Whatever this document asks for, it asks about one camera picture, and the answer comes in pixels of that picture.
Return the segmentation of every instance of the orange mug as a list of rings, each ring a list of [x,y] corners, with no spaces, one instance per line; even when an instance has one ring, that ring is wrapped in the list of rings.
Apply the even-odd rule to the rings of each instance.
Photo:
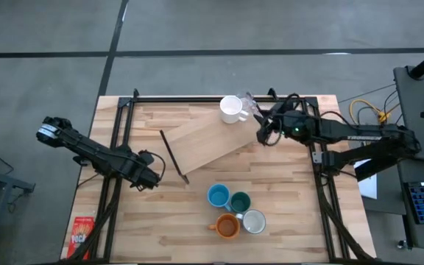
[[[240,222],[233,214],[224,213],[208,229],[215,230],[223,239],[234,239],[240,233]]]

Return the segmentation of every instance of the white paper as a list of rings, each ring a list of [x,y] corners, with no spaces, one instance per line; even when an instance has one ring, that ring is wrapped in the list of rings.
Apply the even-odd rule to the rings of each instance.
[[[358,166],[366,163],[370,159],[361,160],[356,163],[354,163],[354,169],[356,169]],[[368,177],[365,180],[362,180],[358,182],[359,185],[359,192],[362,196],[370,198],[370,199],[377,199],[377,174],[374,174],[370,177]]]

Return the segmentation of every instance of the yellow cable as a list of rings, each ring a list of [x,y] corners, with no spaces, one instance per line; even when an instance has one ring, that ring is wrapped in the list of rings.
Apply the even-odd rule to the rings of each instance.
[[[386,122],[389,118],[390,118],[390,113],[392,112],[392,111],[394,111],[394,109],[396,108],[396,107],[398,107],[400,105],[400,103],[398,103],[398,104],[396,104],[393,108],[391,108],[389,111],[387,111],[387,113],[385,113],[384,114],[384,112],[383,111],[381,111],[381,112],[379,112],[378,113],[378,120],[379,120],[379,123],[384,123],[384,122]]]
[[[364,104],[368,105],[368,106],[369,106],[369,107],[371,107],[373,110],[375,110],[377,113],[380,113],[380,112],[381,112],[381,110],[379,110],[378,108],[374,107],[374,105],[372,105],[370,102],[368,102],[368,101],[367,101],[367,100],[365,100],[365,99],[354,99],[354,100],[351,102],[351,104],[350,104],[350,117],[351,117],[351,119],[353,120],[353,122],[354,122],[355,124],[358,124],[358,123],[356,122],[356,120],[354,119],[354,115],[353,115],[353,105],[354,105],[354,103],[356,103],[356,102],[362,102],[362,103],[364,103]]]

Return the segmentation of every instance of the dark green mug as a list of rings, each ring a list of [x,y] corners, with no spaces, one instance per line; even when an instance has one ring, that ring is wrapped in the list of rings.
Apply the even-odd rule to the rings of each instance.
[[[237,192],[230,199],[230,206],[235,212],[243,213],[247,211],[251,206],[250,196],[248,196],[248,194],[242,191]]]

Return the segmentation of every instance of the mug handle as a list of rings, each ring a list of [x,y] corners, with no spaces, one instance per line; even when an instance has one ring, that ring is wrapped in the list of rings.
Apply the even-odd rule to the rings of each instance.
[[[247,118],[248,118],[248,115],[249,115],[249,113],[248,112],[246,112],[246,111],[244,111],[244,110],[241,110],[240,111],[240,114],[242,114],[243,116],[239,116],[239,120],[240,121],[246,121],[247,120]]]

